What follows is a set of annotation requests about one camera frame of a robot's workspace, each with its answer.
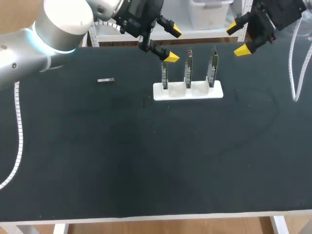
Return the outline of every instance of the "table leg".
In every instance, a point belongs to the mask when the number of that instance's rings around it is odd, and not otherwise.
[[[271,223],[274,234],[289,234],[284,216],[272,216]]]
[[[31,225],[0,225],[8,234],[39,234]]]
[[[53,234],[67,234],[69,224],[56,224]]]

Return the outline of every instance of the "white holder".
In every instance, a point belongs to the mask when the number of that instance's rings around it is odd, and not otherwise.
[[[208,77],[205,81],[192,81],[190,89],[186,88],[184,78],[183,82],[168,82],[168,89],[162,83],[155,83],[153,90],[155,101],[223,98],[221,82],[216,80],[211,88]]]

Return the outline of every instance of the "black tablecloth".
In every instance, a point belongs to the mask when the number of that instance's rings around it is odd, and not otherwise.
[[[217,44],[223,99],[155,102],[160,61],[137,48],[79,49],[22,80],[24,154],[0,221],[312,209],[312,70],[294,103],[289,45],[237,58],[238,44]],[[296,45],[295,76],[309,45]],[[204,80],[213,45],[191,47]],[[189,48],[172,47],[170,81],[183,80]],[[0,181],[17,139],[12,87],[0,93]]]

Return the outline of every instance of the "small metal block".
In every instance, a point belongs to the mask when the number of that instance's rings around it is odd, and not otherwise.
[[[107,78],[107,79],[98,79],[98,83],[104,83],[104,84],[114,84],[115,78]]]

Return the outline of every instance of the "cable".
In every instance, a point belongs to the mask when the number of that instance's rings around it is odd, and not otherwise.
[[[300,97],[300,93],[301,93],[301,89],[302,89],[302,84],[303,84],[303,79],[304,79],[304,75],[306,73],[306,69],[308,67],[311,55],[312,55],[312,45],[310,46],[307,56],[303,62],[302,65],[302,69],[300,72],[300,77],[299,77],[299,82],[298,82],[298,87],[297,87],[297,92],[295,91],[295,87],[294,87],[294,81],[293,81],[293,48],[294,48],[294,42],[296,40],[297,34],[298,34],[298,30],[301,24],[302,18],[297,22],[297,25],[294,29],[293,32],[293,36],[292,36],[292,42],[291,42],[291,48],[289,50],[289,61],[288,61],[288,71],[289,71],[289,79],[291,82],[291,90],[292,90],[292,99],[294,101],[298,101],[299,97]]]
[[[20,114],[20,82],[16,82],[14,85],[14,101],[15,101],[15,110],[16,110],[16,117],[18,123],[18,131],[19,131],[19,150],[18,155],[15,161],[14,168],[9,175],[9,177],[0,184],[0,190],[3,189],[15,176],[16,172],[19,169],[21,157],[23,154],[23,126],[21,123],[21,114]]]
[[[107,22],[107,21],[101,21],[101,22],[94,22],[91,27],[94,26],[99,26],[99,25],[105,25],[105,26],[109,26],[112,27],[114,29],[116,29],[118,32],[120,32],[120,26],[115,24],[115,23],[111,23],[111,22]]]

